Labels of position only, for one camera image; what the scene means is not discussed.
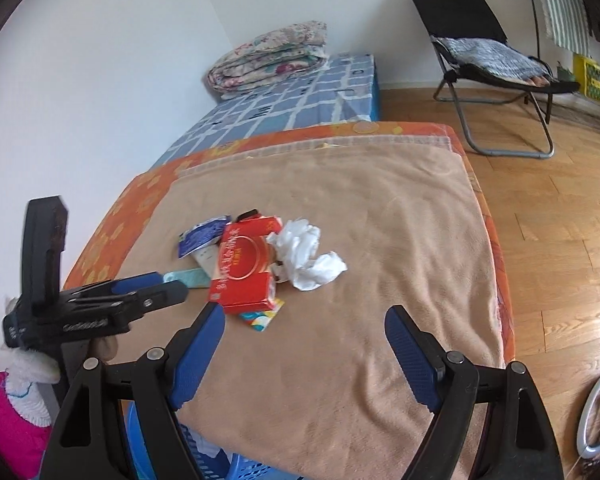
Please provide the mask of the pink sleeve left forearm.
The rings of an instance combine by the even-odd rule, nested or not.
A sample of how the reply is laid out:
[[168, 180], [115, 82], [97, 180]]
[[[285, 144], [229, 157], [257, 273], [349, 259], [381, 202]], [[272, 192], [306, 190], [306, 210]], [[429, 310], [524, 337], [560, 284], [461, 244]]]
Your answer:
[[7, 373], [0, 372], [0, 458], [17, 479], [34, 479], [40, 471], [52, 426], [36, 426], [12, 407]]

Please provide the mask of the left hand white glove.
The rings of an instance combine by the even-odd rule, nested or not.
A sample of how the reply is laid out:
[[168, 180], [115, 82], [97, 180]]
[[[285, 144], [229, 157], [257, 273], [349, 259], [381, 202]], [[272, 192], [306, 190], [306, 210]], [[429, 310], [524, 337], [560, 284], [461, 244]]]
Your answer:
[[6, 344], [3, 349], [10, 359], [5, 379], [9, 404], [26, 422], [44, 428], [55, 421], [59, 412], [60, 401], [54, 388], [61, 387], [64, 378], [71, 382], [91, 356], [104, 362], [112, 360], [118, 353], [118, 341], [116, 336], [108, 336], [63, 344], [60, 356], [65, 376], [61, 375], [60, 363], [43, 352], [11, 349]]

